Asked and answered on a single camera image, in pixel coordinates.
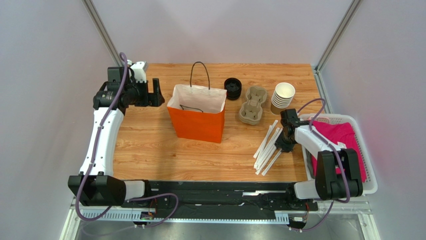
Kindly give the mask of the orange paper bag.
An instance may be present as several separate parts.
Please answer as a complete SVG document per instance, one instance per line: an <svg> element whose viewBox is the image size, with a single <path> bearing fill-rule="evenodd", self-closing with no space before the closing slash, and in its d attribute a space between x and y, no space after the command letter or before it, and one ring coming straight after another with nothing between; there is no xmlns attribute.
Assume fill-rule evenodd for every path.
<svg viewBox="0 0 426 240"><path fill-rule="evenodd" d="M211 87L206 70L208 86L192 83L196 61L191 67L189 84L176 84L167 110L177 137L189 140L221 143L225 125L227 91Z"/></svg>

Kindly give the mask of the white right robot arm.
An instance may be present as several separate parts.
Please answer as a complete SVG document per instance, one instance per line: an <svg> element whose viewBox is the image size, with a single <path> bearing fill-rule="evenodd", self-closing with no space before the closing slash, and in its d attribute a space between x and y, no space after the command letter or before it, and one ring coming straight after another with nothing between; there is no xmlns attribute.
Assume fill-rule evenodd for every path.
<svg viewBox="0 0 426 240"><path fill-rule="evenodd" d="M297 199L348 202L363 194L356 150L341 148L325 138L313 121L300 119L295 109L281 111L280 117L283 129L274 145L289 153L299 144L317 160L315 178L296 182L290 188Z"/></svg>

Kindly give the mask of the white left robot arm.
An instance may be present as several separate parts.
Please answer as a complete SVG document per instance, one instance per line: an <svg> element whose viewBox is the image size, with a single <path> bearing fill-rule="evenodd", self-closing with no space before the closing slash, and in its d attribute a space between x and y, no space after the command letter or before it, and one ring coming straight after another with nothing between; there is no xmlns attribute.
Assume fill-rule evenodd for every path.
<svg viewBox="0 0 426 240"><path fill-rule="evenodd" d="M68 178L68 187L84 206L121 206L146 193L146 180L120 180L113 171L119 128L129 106L159 107L165 99L160 81L152 79L149 91L147 63L139 61L125 69L109 67L107 81L93 97L94 121L89 148L78 175Z"/></svg>

